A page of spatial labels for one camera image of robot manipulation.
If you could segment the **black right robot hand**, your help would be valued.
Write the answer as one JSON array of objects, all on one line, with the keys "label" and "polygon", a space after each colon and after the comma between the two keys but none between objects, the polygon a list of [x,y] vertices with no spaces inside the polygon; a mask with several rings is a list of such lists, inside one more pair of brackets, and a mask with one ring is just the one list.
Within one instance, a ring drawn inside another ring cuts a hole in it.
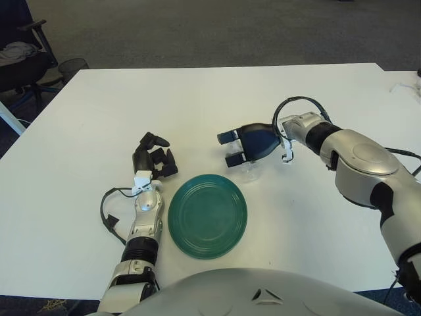
[{"label": "black right robot hand", "polygon": [[279,145],[280,138],[271,124],[252,123],[217,135],[220,145],[240,142],[241,149],[228,154],[227,167],[235,167],[247,162],[258,161],[270,155]]}]

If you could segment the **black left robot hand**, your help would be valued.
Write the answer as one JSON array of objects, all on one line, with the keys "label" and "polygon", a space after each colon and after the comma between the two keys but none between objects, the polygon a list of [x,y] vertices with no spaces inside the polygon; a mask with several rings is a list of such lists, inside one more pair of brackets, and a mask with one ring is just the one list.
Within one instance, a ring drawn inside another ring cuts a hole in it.
[{"label": "black left robot hand", "polygon": [[132,154],[134,172],[151,171],[153,180],[177,174],[178,168],[169,147],[167,140],[147,132]]}]

